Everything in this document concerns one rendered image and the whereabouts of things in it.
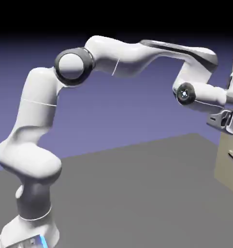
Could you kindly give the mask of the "tan cabinet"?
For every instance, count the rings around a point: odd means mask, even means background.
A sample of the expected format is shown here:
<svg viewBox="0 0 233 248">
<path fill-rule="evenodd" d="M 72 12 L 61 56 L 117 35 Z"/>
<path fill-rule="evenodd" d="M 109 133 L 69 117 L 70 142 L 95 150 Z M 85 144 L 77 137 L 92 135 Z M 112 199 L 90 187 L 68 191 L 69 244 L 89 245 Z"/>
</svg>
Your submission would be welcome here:
<svg viewBox="0 0 233 248">
<path fill-rule="evenodd" d="M 233 150 L 233 135 L 222 133 L 216 158 L 215 178 L 233 192 L 233 158 L 228 151 Z"/>
</svg>

